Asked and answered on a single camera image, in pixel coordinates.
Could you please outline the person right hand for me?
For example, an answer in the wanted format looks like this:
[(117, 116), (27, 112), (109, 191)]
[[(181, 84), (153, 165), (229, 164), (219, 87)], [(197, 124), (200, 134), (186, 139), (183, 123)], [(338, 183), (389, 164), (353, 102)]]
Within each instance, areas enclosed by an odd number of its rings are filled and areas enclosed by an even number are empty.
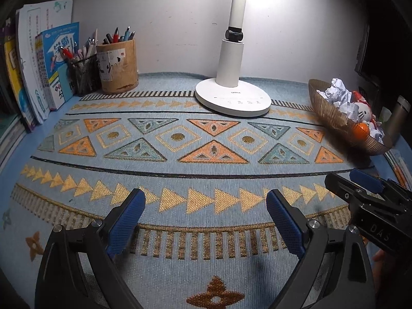
[(378, 252), (372, 257), (372, 260), (374, 262), (374, 266), (373, 266), (374, 274), (379, 275), (381, 273), (383, 265), (385, 264), (385, 258), (386, 258), (386, 253), (382, 249), (379, 249)]

